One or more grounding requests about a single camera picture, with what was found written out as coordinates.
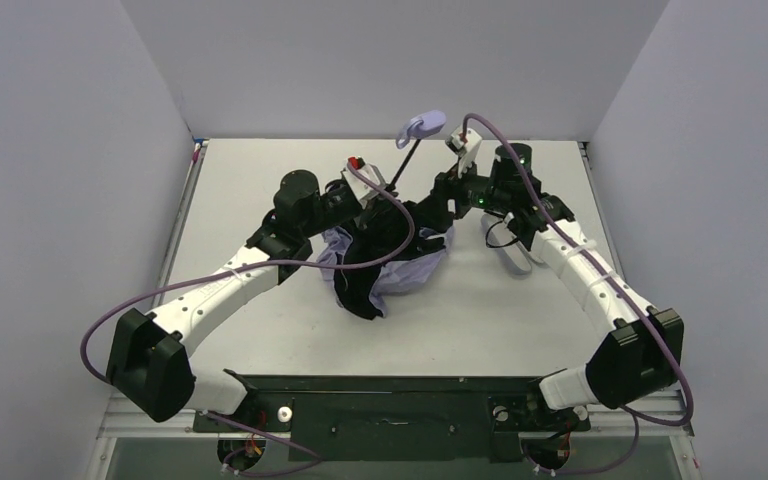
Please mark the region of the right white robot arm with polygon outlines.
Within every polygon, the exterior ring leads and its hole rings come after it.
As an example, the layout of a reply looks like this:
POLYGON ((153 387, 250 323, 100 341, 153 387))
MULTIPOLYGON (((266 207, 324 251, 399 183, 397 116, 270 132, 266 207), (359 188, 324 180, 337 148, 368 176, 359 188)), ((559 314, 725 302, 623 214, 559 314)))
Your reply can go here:
POLYGON ((551 410, 591 404, 617 409, 674 384, 685 386, 683 320, 672 309, 656 309, 605 263, 572 210, 532 173, 530 146, 497 147, 487 176, 478 173, 472 147, 454 151, 457 162, 435 177, 430 198, 453 202, 454 219, 472 209, 497 215, 515 242, 555 273, 603 337, 584 365, 540 380, 543 403, 551 410))

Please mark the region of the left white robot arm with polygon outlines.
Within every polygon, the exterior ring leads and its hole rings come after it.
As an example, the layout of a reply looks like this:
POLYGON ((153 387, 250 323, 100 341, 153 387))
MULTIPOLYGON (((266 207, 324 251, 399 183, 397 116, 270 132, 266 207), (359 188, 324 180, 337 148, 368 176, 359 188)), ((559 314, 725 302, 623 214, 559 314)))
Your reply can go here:
POLYGON ((312 253, 312 237, 358 218, 385 188, 370 164, 347 164, 326 192, 310 171, 286 174, 261 226, 208 280, 184 282, 177 298, 147 313, 131 308, 117 320, 108 382, 156 422, 188 408, 235 412, 247 395, 244 383, 194 370, 191 355, 237 310, 295 273, 312 253))

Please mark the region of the purple umbrella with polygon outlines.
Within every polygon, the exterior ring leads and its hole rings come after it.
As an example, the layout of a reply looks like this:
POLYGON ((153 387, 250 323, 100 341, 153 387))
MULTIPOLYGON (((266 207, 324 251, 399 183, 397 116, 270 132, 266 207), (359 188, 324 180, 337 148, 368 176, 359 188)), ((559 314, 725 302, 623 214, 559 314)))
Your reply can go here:
MULTIPOLYGON (((454 238, 453 221, 444 200, 427 196, 420 202, 404 201, 415 232, 410 244, 388 261, 363 269, 321 271, 337 304, 351 314, 374 320, 387 315, 384 298, 412 293, 422 287, 448 254, 454 238)), ((404 216, 384 200, 373 211, 371 224, 351 221, 325 231, 325 249, 317 261, 344 265, 365 263, 394 251, 406 238, 404 216)))

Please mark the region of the purple zippered umbrella case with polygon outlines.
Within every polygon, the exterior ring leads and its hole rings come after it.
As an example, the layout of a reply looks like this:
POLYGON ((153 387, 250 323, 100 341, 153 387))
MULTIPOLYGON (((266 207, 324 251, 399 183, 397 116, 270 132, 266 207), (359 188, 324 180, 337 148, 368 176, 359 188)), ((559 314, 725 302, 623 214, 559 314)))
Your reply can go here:
POLYGON ((508 228, 503 218, 492 213, 484 213, 481 216, 480 225, 485 247, 498 257, 509 275, 527 277, 533 273, 536 263, 508 228))

